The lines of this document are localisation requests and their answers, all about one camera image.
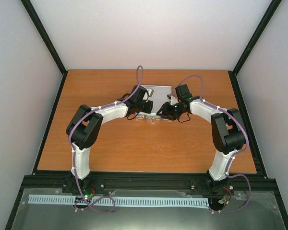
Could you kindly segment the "aluminium poker case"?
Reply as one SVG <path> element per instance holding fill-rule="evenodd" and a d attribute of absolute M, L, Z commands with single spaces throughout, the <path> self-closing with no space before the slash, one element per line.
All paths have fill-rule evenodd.
<path fill-rule="evenodd" d="M 157 111 L 162 107 L 165 102 L 169 102 L 168 94 L 172 92 L 172 87 L 168 85 L 142 85 L 149 92 L 149 97 L 144 98 L 153 101 L 153 107 L 151 113 L 140 112 L 136 119 L 150 120 L 152 124 L 155 124 L 157 120 L 166 120 L 157 115 Z"/>

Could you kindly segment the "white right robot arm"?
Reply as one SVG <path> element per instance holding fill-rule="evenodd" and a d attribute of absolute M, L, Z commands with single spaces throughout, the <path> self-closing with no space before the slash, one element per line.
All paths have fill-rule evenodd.
<path fill-rule="evenodd" d="M 216 106 L 201 95 L 192 96 L 186 84 L 176 87 L 175 92 L 177 96 L 169 94 L 169 101 L 156 114 L 163 119 L 179 121 L 180 116 L 186 113 L 187 116 L 196 115 L 209 122 L 216 154 L 208 173 L 213 181 L 226 179 L 236 155 L 249 146 L 239 110 Z"/>

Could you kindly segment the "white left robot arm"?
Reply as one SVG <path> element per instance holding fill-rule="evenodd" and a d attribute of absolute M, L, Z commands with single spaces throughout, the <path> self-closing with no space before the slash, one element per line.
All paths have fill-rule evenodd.
<path fill-rule="evenodd" d="M 101 126 L 118 118 L 129 117 L 142 113 L 151 113 L 153 101 L 149 97 L 153 90 L 136 85 L 131 93 L 113 103 L 90 107 L 81 105 L 66 128 L 66 134 L 72 148 L 72 174 L 76 177 L 73 187 L 80 193 L 90 188 L 90 180 L 86 176 L 90 173 L 90 149 L 96 142 Z"/>

